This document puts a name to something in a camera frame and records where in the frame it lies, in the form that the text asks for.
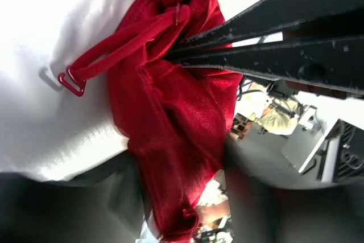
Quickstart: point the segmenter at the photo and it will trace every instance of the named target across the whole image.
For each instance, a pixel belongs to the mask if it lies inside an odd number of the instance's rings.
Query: red satin fabric
[[[163,241],[187,241],[198,224],[194,208],[222,168],[241,80],[217,69],[185,69],[163,56],[223,22],[217,0],[136,0],[115,34],[71,66],[78,81],[109,71],[114,122],[130,137]]]

